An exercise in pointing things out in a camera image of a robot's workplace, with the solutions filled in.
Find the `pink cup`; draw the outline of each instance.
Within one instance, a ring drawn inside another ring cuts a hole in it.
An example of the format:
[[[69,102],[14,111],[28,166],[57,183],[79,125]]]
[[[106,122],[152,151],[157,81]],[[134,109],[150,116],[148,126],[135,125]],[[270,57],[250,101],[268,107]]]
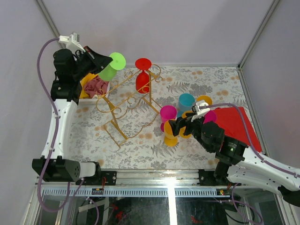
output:
[[[162,121],[162,124],[160,125],[160,128],[162,132],[164,131],[164,124],[167,122],[167,120],[173,120],[176,118],[177,110],[172,105],[165,105],[160,110],[160,118]]]
[[[215,112],[214,111],[212,111],[212,110],[210,110],[208,113],[206,113],[205,115],[204,115],[204,122],[203,122],[203,124],[204,123],[208,123],[208,122],[211,122],[211,121],[213,121],[213,122],[216,122],[217,121],[217,115],[215,114]]]

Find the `red cloth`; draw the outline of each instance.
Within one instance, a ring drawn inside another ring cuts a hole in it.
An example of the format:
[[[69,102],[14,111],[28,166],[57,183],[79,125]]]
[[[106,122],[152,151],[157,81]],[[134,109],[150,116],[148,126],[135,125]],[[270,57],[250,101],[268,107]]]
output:
[[[245,109],[243,107],[239,107],[239,109],[243,114],[255,150],[261,152],[262,147],[257,139],[248,116],[246,115]],[[247,145],[250,145],[242,119],[240,118],[240,114],[235,108],[217,108],[214,110],[214,112],[217,115],[217,121],[215,123],[225,130],[226,136],[233,137],[241,142],[246,143]]]
[[[87,82],[83,89],[91,98],[93,98],[96,94],[103,95],[103,91],[106,93],[107,85],[108,81],[104,81],[99,76],[96,76],[94,79]]]

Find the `wire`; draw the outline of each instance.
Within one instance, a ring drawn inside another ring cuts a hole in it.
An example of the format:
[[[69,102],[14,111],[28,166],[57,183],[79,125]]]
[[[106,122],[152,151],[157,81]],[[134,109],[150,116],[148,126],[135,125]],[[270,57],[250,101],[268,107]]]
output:
[[[250,208],[250,211],[251,211],[251,215],[252,215],[252,221],[254,221],[254,220],[255,220],[255,214],[254,214],[254,212],[253,212],[253,209]],[[238,221],[238,220],[232,218],[226,211],[225,211],[225,213],[226,213],[226,215],[227,215],[230,219],[232,219],[233,221],[235,221],[235,222],[237,222],[237,223],[239,223],[239,224],[248,224],[248,222]]]
[[[235,189],[235,187],[236,187],[237,185],[238,185],[238,183],[235,184],[235,185],[233,186],[233,188],[232,188],[232,202],[233,202],[233,205],[234,205],[236,211],[237,211],[237,212],[238,212],[238,213],[239,213],[246,221],[248,221],[248,222],[250,222],[250,223],[253,223],[253,224],[255,224],[255,225],[263,224],[263,217],[262,217],[261,214],[256,210],[256,208],[252,207],[251,205],[249,205],[249,204],[247,204],[247,203],[245,203],[245,202],[240,202],[240,201],[237,201],[237,200],[234,199],[234,197],[233,197],[234,189]],[[230,202],[230,201],[231,201],[231,200],[218,200],[218,199],[214,198],[214,200],[207,200],[207,201],[205,201],[205,202],[225,203],[225,202]],[[259,223],[254,222],[253,220],[255,219],[255,216],[252,217],[252,218],[253,218],[252,221],[249,220],[244,214],[241,213],[241,211],[239,211],[239,209],[238,209],[238,207],[236,206],[235,203],[243,204],[243,205],[247,206],[248,208],[250,208],[250,210],[252,211],[252,213],[254,214],[254,212],[255,212],[255,213],[258,215],[258,217],[260,218],[261,221],[260,221]]]
[[[247,203],[244,203],[244,202],[240,202],[240,201],[236,201],[234,199],[234,190],[235,190],[235,187],[238,185],[238,183],[236,183],[234,186],[233,186],[233,189],[232,189],[232,202],[233,202],[233,205],[236,209],[236,211],[248,222],[252,223],[252,224],[255,224],[255,225],[260,225],[260,224],[263,224],[263,217],[261,216],[261,214],[254,208],[252,207],[251,205],[247,204]],[[239,209],[238,207],[236,206],[235,203],[239,203],[239,204],[244,204],[245,206],[249,207],[250,209],[252,208],[253,209],[253,212],[255,212],[258,217],[260,218],[260,222],[254,222],[254,221],[251,221],[249,220]]]
[[[43,47],[41,48],[41,50],[38,54],[38,57],[37,57],[37,75],[38,75],[38,79],[39,79],[39,81],[40,81],[40,83],[41,83],[41,85],[42,85],[42,87],[43,87],[43,89],[44,89],[44,91],[45,91],[52,107],[53,107],[54,113],[56,115],[55,130],[54,130],[53,138],[52,138],[52,141],[51,141],[50,150],[49,150],[48,157],[45,161],[44,167],[42,169],[42,172],[39,176],[38,183],[37,183],[37,199],[38,199],[38,202],[40,203],[42,209],[47,211],[47,212],[57,212],[57,211],[61,210],[66,205],[66,203],[69,199],[69,194],[70,194],[70,182],[68,182],[68,184],[67,184],[67,197],[66,197],[64,203],[56,210],[46,207],[46,205],[43,203],[43,199],[42,199],[42,196],[41,196],[41,186],[42,186],[43,177],[44,177],[44,174],[46,172],[46,168],[49,164],[49,161],[50,161],[50,158],[51,158],[51,155],[52,155],[52,152],[53,152],[54,144],[55,144],[55,141],[56,141],[57,133],[58,133],[59,116],[58,116],[58,111],[57,111],[56,105],[53,102],[53,100],[50,96],[50,93],[48,92],[48,90],[47,90],[47,88],[44,84],[43,78],[41,76],[40,61],[41,61],[42,53],[43,53],[44,49],[47,47],[47,45],[50,44],[53,41],[58,41],[58,40],[59,40],[59,38],[56,37],[56,38],[53,38],[53,39],[47,41],[43,45]]]
[[[107,219],[107,221],[106,221],[105,225],[107,225],[108,221],[109,221],[109,220],[110,220],[110,218],[112,217],[112,215],[113,215],[113,212],[114,212],[114,208],[113,208],[113,210],[112,210],[111,214],[109,215],[109,217],[108,217],[108,219]]]
[[[71,216],[70,216],[70,213],[71,213],[71,205],[73,203],[73,200],[75,198],[75,195],[77,194],[78,190],[80,189],[80,187],[83,185],[83,182],[84,182],[84,178],[82,178],[82,181],[80,182],[80,184],[78,185],[76,191],[74,192],[71,200],[70,200],[70,203],[69,203],[69,206],[67,208],[67,218],[68,218],[68,224],[71,224]]]
[[[227,191],[231,188],[231,185],[232,185],[231,183],[228,184]]]
[[[106,177],[102,178],[102,191],[103,191],[103,194],[104,194],[105,183],[106,183]]]
[[[243,114],[241,113],[240,109],[234,105],[234,104],[231,104],[231,103],[220,103],[220,104],[214,104],[214,105],[205,105],[205,106],[200,106],[199,108],[200,109],[206,109],[206,108],[213,108],[213,107],[219,107],[219,106],[232,106],[234,107],[238,112],[239,112],[239,115],[240,115],[240,118],[242,119],[242,122],[243,122],[243,125],[244,125],[244,128],[245,128],[245,131],[246,131],[246,135],[247,135],[247,138],[250,142],[250,146],[252,148],[252,151],[256,154],[256,156],[261,159],[264,163],[268,164],[269,166],[281,171],[281,172],[284,172],[284,173],[287,173],[289,175],[292,175],[294,177],[300,177],[300,174],[297,174],[295,172],[291,172],[291,171],[288,171],[288,170],[285,170],[285,169],[282,169],[272,163],[270,163],[269,161],[266,161],[264,160],[264,158],[258,153],[258,151],[255,150],[254,148],[254,145],[251,141],[251,138],[250,138],[250,134],[249,134],[249,131],[248,131],[248,128],[247,128],[247,125],[246,125],[246,122],[245,122],[245,119],[243,117]]]
[[[96,218],[96,221],[95,221],[95,225],[97,225],[98,220],[99,220],[99,216],[100,216],[99,209],[98,209],[97,204],[93,200],[91,200],[90,198],[89,198],[89,200],[95,205],[95,208],[96,208],[96,211],[97,211],[97,218]]]

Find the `green cup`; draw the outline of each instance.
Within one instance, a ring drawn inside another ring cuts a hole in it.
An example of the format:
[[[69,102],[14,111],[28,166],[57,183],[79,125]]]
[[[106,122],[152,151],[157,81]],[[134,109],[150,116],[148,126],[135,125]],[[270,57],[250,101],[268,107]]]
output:
[[[118,70],[122,70],[126,66],[126,59],[121,53],[113,52],[109,57],[112,58],[111,63],[98,74],[104,81],[111,81]]]

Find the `white bracket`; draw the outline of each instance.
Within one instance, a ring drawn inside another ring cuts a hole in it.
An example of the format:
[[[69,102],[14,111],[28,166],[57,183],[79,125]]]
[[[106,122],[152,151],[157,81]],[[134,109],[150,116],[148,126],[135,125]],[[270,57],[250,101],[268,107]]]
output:
[[[200,109],[201,106],[206,106],[208,105],[208,103],[206,103],[204,100],[201,100],[199,102],[194,103],[195,105],[193,105],[193,111],[196,113],[196,115],[194,115],[191,119],[191,122],[193,122],[195,119],[201,118],[203,117],[206,113],[208,113],[210,111],[210,108],[206,108],[206,109]]]
[[[60,36],[59,43],[63,43],[66,45],[66,48],[71,50],[73,54],[77,50],[85,52],[85,49],[79,44],[79,34],[73,32],[69,37],[68,36]]]

